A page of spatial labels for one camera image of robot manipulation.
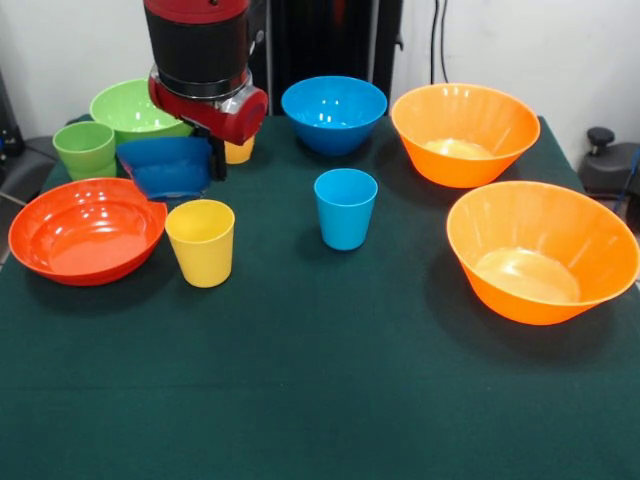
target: cup rim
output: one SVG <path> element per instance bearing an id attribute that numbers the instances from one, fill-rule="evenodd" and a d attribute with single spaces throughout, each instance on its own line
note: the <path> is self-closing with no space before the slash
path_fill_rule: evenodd
<path id="1" fill-rule="evenodd" d="M 100 127 L 108 129 L 110 131 L 110 133 L 111 133 L 111 135 L 109 135 L 109 139 L 106 142 L 98 145 L 97 147 L 90 148 L 88 150 L 69 150 L 69 149 L 66 149 L 66 148 L 62 148 L 62 147 L 60 147 L 58 145 L 58 136 L 61 133 L 66 132 L 68 130 L 73 130 L 74 128 L 77 128 L 78 126 L 87 125 L 87 124 L 99 125 Z M 66 125 L 65 127 L 61 128 L 60 130 L 58 130 L 56 132 L 56 134 L 54 135 L 52 141 L 53 141 L 53 146 L 56 148 L 56 150 L 59 150 L 60 152 L 70 153 L 70 154 L 77 154 L 77 153 L 85 154 L 85 153 L 93 153 L 93 152 L 96 152 L 96 151 L 100 150 L 101 148 L 106 147 L 110 143 L 114 142 L 115 138 L 116 138 L 116 132 L 109 125 L 106 125 L 106 124 L 100 123 L 100 122 L 87 120 L 87 121 L 84 121 L 84 122 L 76 122 L 76 123 L 72 123 L 70 125 Z"/>
<path id="2" fill-rule="evenodd" d="M 358 202 L 358 203 L 349 203 L 349 204 L 344 204 L 344 203 L 336 203 L 336 202 L 332 202 L 330 200 L 327 200 L 324 196 L 322 196 L 320 194 L 320 192 L 318 191 L 318 182 L 322 179 L 322 177 L 326 176 L 326 175 L 330 175 L 330 174 L 335 174 L 338 172 L 345 172 L 345 171 L 349 171 L 349 172 L 356 172 L 358 175 L 366 178 L 367 180 L 369 180 L 370 182 L 373 183 L 373 193 L 371 194 L 371 196 L 367 197 L 366 200 L 363 200 L 362 202 Z M 335 205 L 337 207 L 344 207 L 344 208 L 349 208 L 349 207 L 361 207 L 362 205 L 366 205 L 367 203 L 371 202 L 373 199 L 375 199 L 378 195 L 378 182 L 376 181 L 375 178 L 373 178 L 372 175 L 368 174 L 367 172 L 363 171 L 363 170 L 359 170 L 357 168 L 334 168 L 331 170 L 328 170 L 326 172 L 324 172 L 323 174 L 321 174 L 318 178 L 316 178 L 316 181 L 313 184 L 313 191 L 315 192 L 316 196 L 322 200 L 323 202 L 329 203 L 331 205 Z"/>
<path id="3" fill-rule="evenodd" d="M 200 241 L 193 241 L 193 240 L 184 240 L 182 238 L 178 238 L 178 236 L 176 235 L 172 235 L 171 233 L 169 233 L 169 231 L 171 230 L 169 228 L 169 219 L 171 218 L 171 216 L 180 208 L 184 207 L 185 205 L 191 205 L 194 203 L 209 203 L 209 204 L 218 204 L 218 205 L 222 205 L 226 210 L 229 211 L 229 213 L 231 213 L 231 224 L 229 225 L 229 227 L 222 233 L 216 235 L 215 237 L 211 237 L 207 240 L 200 240 Z M 217 240 L 220 240 L 221 238 L 223 238 L 224 236 L 228 235 L 229 232 L 231 232 L 231 230 L 233 230 L 233 228 L 235 227 L 236 224 L 236 214 L 234 213 L 233 209 L 227 205 L 224 202 L 220 202 L 218 200 L 211 200 L 208 198 L 200 198 L 198 200 L 190 200 L 188 202 L 185 202 L 181 205 L 178 205 L 176 208 L 174 208 L 173 210 L 171 210 L 171 212 L 169 212 L 169 214 L 167 215 L 167 218 L 164 221 L 164 229 L 167 232 L 167 235 L 169 236 L 170 239 L 174 239 L 179 241 L 180 243 L 186 243 L 189 245 L 203 245 L 205 243 L 211 243 L 211 242 L 215 242 Z"/>

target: white wall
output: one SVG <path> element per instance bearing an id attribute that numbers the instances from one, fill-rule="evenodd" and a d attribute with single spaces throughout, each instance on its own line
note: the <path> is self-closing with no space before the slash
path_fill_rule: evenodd
<path id="1" fill-rule="evenodd" d="M 152 63 L 142 0 L 0 0 L 0 68 L 26 137 L 54 133 Z"/>
<path id="2" fill-rule="evenodd" d="M 396 54 L 392 100 L 429 82 L 433 5 L 405 0 L 405 50 Z M 491 86 L 528 103 L 575 165 L 590 126 L 640 141 L 639 22 L 638 0 L 449 0 L 449 81 Z"/>
<path id="3" fill-rule="evenodd" d="M 428 83 L 432 0 L 405 0 L 392 100 Z M 510 92 L 549 120 L 573 162 L 594 124 L 640 141 L 638 0 L 450 0 L 451 81 Z M 26 136 L 87 112 L 153 62 L 142 0 L 0 0 L 0 68 Z"/>

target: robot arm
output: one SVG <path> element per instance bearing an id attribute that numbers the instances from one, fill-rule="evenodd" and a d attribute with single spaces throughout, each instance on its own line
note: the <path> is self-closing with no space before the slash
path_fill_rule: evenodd
<path id="1" fill-rule="evenodd" d="M 144 0 L 153 56 L 149 93 L 157 107 L 209 136 L 214 178 L 224 179 L 224 142 L 242 145 L 266 115 L 249 62 L 249 0 Z"/>

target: red robot part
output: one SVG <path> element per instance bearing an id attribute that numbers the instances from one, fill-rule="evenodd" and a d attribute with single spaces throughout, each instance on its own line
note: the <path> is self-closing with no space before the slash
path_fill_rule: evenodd
<path id="1" fill-rule="evenodd" d="M 249 8 L 249 0 L 144 0 L 144 4 L 165 20 L 188 25 L 224 22 Z"/>
<path id="2" fill-rule="evenodd" d="M 268 106 L 267 94 L 251 88 L 237 105 L 237 110 L 227 113 L 211 103 L 180 97 L 154 77 L 149 78 L 149 95 L 158 108 L 176 118 L 196 123 L 208 129 L 211 136 L 236 145 L 243 145 L 258 133 Z"/>

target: black robot cylinder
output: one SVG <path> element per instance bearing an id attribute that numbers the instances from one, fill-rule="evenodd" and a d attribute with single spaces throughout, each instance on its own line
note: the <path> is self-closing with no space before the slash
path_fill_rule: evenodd
<path id="1" fill-rule="evenodd" d="M 172 84 L 167 86 L 189 94 L 195 84 L 211 84 L 216 95 L 238 86 L 249 61 L 247 11 L 204 25 L 176 23 L 148 9 L 146 15 L 160 76 Z"/>

